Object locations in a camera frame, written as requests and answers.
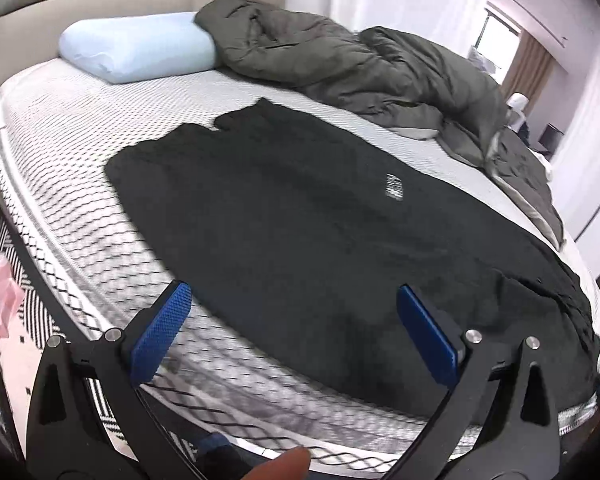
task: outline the finger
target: finger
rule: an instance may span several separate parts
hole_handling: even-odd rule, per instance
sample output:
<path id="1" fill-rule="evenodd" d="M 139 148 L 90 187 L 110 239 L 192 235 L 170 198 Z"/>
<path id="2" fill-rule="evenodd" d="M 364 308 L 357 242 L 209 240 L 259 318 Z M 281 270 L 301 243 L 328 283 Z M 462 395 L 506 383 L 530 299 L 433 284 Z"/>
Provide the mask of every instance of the finger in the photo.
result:
<path id="1" fill-rule="evenodd" d="M 295 447 L 253 468 L 242 480 L 304 480 L 310 463 L 309 450 Z"/>

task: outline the mattress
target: mattress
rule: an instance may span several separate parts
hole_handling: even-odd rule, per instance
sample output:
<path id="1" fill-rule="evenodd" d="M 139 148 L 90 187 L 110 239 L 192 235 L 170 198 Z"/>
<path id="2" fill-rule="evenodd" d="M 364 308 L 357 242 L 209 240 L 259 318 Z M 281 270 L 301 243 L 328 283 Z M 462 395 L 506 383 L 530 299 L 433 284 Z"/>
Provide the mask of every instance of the mattress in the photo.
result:
<path id="1" fill-rule="evenodd" d="M 0 190 L 42 277 L 87 337 L 126 326 L 171 281 L 121 208 L 104 175 L 106 161 L 122 147 L 163 136 L 181 123 L 212 127 L 216 116 L 259 97 L 351 131 L 547 243 L 493 182 L 450 158 L 435 140 L 400 137 L 296 92 L 219 71 L 113 86 L 54 59 L 0 88 Z M 579 275 L 600 336 L 595 280 L 572 239 L 558 255 Z M 426 423 L 294 373 L 196 301 L 153 383 L 144 388 L 183 418 L 222 431 L 245 449 L 272 458 L 303 445 L 314 457 L 312 469 L 361 478 L 387 471 Z M 561 432 L 594 411 L 592 397 L 562 412 Z M 468 428 L 456 454 L 467 452 L 478 433 Z"/>

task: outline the comforter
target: comforter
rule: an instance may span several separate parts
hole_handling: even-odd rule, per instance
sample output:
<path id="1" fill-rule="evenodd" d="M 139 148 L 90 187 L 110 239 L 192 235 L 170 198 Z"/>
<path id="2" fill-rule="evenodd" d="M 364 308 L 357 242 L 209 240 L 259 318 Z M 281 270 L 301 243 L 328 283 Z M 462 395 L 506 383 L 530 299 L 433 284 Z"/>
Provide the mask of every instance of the comforter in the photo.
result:
<path id="1" fill-rule="evenodd" d="M 436 137 L 453 158 L 481 168 L 556 247 L 562 222 L 544 168 L 506 128 L 497 83 L 414 34 L 372 27 L 353 34 L 329 18 L 247 0 L 214 0 L 195 21 L 222 62 L 399 135 Z"/>

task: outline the metal screw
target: metal screw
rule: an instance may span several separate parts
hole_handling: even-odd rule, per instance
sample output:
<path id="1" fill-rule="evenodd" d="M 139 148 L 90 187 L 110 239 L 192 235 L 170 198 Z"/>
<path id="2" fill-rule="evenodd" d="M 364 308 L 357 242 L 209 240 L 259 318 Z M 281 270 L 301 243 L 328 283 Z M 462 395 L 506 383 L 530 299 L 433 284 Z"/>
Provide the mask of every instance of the metal screw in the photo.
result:
<path id="1" fill-rule="evenodd" d="M 120 339 L 120 336 L 122 336 L 122 330 L 119 328 L 109 328 L 109 330 L 104 333 L 104 339 L 111 342 L 117 341 Z"/>
<path id="2" fill-rule="evenodd" d="M 540 340 L 537 337 L 530 335 L 525 339 L 526 345 L 532 350 L 538 350 L 540 348 Z"/>
<path id="3" fill-rule="evenodd" d="M 475 328 L 467 330 L 464 333 L 464 337 L 469 343 L 479 343 L 482 341 L 482 334 L 478 332 Z"/>
<path id="4" fill-rule="evenodd" d="M 58 334 L 55 334 L 55 335 L 51 336 L 49 339 L 46 340 L 46 345 L 49 348 L 55 348 L 61 342 L 62 342 L 62 338 Z"/>

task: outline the pillow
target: pillow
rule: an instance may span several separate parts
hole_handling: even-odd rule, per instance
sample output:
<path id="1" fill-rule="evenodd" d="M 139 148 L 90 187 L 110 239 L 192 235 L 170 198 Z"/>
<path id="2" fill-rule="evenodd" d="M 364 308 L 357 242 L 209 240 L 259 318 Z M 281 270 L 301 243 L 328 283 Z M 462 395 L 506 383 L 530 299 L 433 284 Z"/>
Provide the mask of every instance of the pillow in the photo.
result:
<path id="1" fill-rule="evenodd" d="M 110 83 L 210 70 L 211 35 L 193 23 L 195 12 L 80 20 L 60 36 L 60 56 Z"/>

